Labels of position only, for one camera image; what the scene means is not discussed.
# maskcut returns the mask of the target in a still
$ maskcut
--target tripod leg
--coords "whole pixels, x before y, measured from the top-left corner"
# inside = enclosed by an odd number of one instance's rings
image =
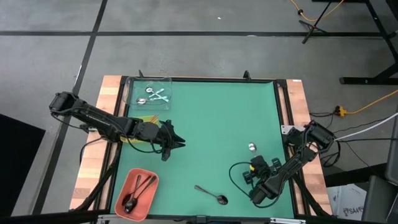
[[[311,25],[311,30],[310,30],[310,32],[308,32],[308,34],[305,36],[305,38],[304,38],[304,40],[303,40],[303,42],[302,42],[303,44],[305,44],[306,41],[308,40],[308,38],[310,38],[310,36],[311,36],[311,34],[312,34],[312,32],[313,32],[314,29],[317,29],[317,30],[319,30],[319,31],[321,31],[321,32],[326,32],[326,31],[324,31],[324,30],[322,30],[322,29],[317,28],[317,24],[318,24],[319,21],[321,20],[322,16],[323,16],[324,13],[326,12],[326,10],[329,8],[330,4],[331,4],[331,2],[328,3],[328,5],[327,5],[326,8],[323,10],[323,12],[322,12],[321,15],[319,16],[319,18],[317,19],[317,21],[315,22],[315,24],[314,24],[314,25]]]
[[[304,22],[304,21],[301,21],[301,20],[299,20],[298,22],[301,23],[301,24],[306,25],[308,28],[313,27],[313,25],[311,25],[311,24],[309,24],[309,23],[307,23],[307,22]]]
[[[308,38],[310,38],[312,32],[313,32],[313,27],[311,27],[310,32],[308,32],[307,35],[304,37],[304,39],[303,39],[303,41],[302,41],[303,44],[305,44],[306,41],[308,40]]]
[[[327,33],[326,31],[324,31],[323,29],[319,29],[319,28],[317,28],[317,27],[314,27],[316,30],[319,30],[320,32],[322,32],[322,33]]]

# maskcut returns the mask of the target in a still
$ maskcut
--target transparent tray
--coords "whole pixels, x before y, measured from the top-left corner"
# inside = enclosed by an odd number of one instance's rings
[[[170,77],[129,77],[123,101],[134,110],[168,110],[172,101]]]

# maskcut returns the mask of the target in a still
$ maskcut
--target green mat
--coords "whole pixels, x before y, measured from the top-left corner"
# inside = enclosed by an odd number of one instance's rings
[[[136,85],[146,83],[134,82]],[[257,145],[257,154],[262,154],[269,164],[275,157],[285,162],[272,83],[173,82],[171,109],[130,109],[128,116],[153,114],[162,121],[171,119],[186,146],[172,150],[171,157],[163,162],[160,154],[143,154],[123,144],[111,212],[114,213],[127,173],[139,167],[159,176],[151,215],[294,217],[288,184],[275,205],[256,208],[228,177],[231,165],[252,159],[249,142]],[[152,150],[148,143],[135,146]],[[238,165],[232,173],[234,181],[246,192],[251,187],[244,182],[242,173],[248,170],[248,165]],[[225,195],[229,203],[218,204],[215,198],[195,190],[194,185]],[[262,205],[271,202],[265,199]]]

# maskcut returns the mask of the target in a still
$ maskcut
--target metal spoon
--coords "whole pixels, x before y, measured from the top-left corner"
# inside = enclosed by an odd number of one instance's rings
[[[195,185],[195,189],[200,190],[201,192],[204,192],[206,194],[210,194],[211,196],[213,196],[217,199],[218,203],[220,203],[222,205],[226,205],[228,203],[228,199],[224,195],[215,196],[212,193],[208,192],[207,190],[205,190],[197,185]]]
[[[147,93],[153,93],[154,90],[153,90],[152,88],[148,87],[148,88],[145,89],[145,91],[146,91]],[[159,89],[158,91],[156,91],[156,93],[154,93],[154,94],[148,96],[148,98],[151,98],[151,97],[153,97],[153,96],[155,96],[155,95],[158,95],[159,93],[162,93],[163,91],[164,91],[164,89],[161,88],[161,89]]]
[[[168,100],[167,98],[165,98],[165,97],[163,97],[163,96],[160,96],[160,95],[158,94],[158,93],[164,91],[163,88],[160,89],[159,91],[157,91],[156,93],[154,92],[154,89],[152,89],[151,87],[147,87],[147,88],[145,89],[145,91],[146,91],[147,93],[153,93],[151,96],[149,96],[149,98],[152,97],[152,96],[154,96],[154,95],[157,95],[159,98],[163,99],[163,100],[166,101],[167,103],[169,102],[169,100]]]
[[[153,176],[150,181],[148,182],[148,184],[145,186],[144,190],[142,190],[142,192],[137,196],[137,197],[133,197],[131,198],[125,205],[124,205],[124,212],[127,214],[130,214],[131,211],[136,207],[137,203],[138,203],[138,198],[142,195],[142,193],[144,193],[144,191],[146,189],[148,189],[148,187],[155,182],[156,180],[156,176]]]
[[[137,182],[136,182],[136,188],[134,189],[134,191],[131,194],[127,194],[126,196],[124,196],[123,201],[122,201],[122,205],[125,205],[131,198],[131,196],[134,197],[134,194],[136,193],[137,189],[138,189],[138,185],[139,185],[139,181],[141,180],[141,175],[138,174],[137,176]]]
[[[136,193],[136,191],[137,191],[138,189],[140,189],[141,186],[143,186],[151,177],[152,177],[151,175],[148,176],[148,177],[143,181],[143,183],[141,183],[133,192],[131,192],[131,193],[129,193],[129,194],[126,194],[126,195],[124,196],[123,200],[122,200],[122,205],[124,206],[124,205],[130,200],[131,196],[132,196],[134,193]]]
[[[144,105],[147,101],[154,101],[154,100],[168,100],[168,99],[167,99],[167,96],[161,96],[161,97],[151,98],[151,99],[138,98],[136,101],[137,101],[137,104]]]

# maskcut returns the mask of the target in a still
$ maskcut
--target yellow extension cord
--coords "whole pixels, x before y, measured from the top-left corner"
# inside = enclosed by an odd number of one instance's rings
[[[384,99],[386,99],[387,97],[390,97],[390,96],[392,96],[392,95],[394,95],[394,94],[396,94],[396,93],[398,93],[398,90],[393,91],[392,93],[390,93],[390,94],[388,94],[388,95],[386,95],[386,96],[383,96],[382,98],[380,98],[380,99],[378,99],[378,100],[376,100],[376,101],[373,101],[372,103],[370,103],[370,104],[368,104],[368,105],[366,105],[366,106],[362,107],[361,109],[359,109],[359,110],[357,110],[357,111],[354,111],[354,112],[348,112],[348,111],[344,110],[342,106],[339,106],[339,110],[338,110],[339,116],[343,117],[343,116],[346,115],[346,114],[357,114],[357,113],[361,112],[362,110],[365,110],[366,108],[368,108],[368,107],[374,105],[375,103],[377,103],[377,102],[379,102],[379,101],[381,101],[381,100],[384,100]]]
[[[296,2],[294,2],[293,0],[290,0],[290,1],[294,4],[294,6],[296,7],[296,9],[299,11],[300,8],[297,6]],[[337,6],[335,6],[330,12],[326,13],[326,15],[322,16],[322,18],[325,18],[326,16],[329,16],[329,14],[331,14],[335,9],[337,9],[337,8],[341,5],[341,3],[343,3],[343,2],[344,2],[344,0],[341,0],[340,3],[337,4]],[[304,16],[304,13],[302,13],[302,12],[300,13],[300,15],[301,15],[306,21],[315,22],[315,21],[318,20],[318,19],[309,19],[309,18],[305,17],[305,16]]]

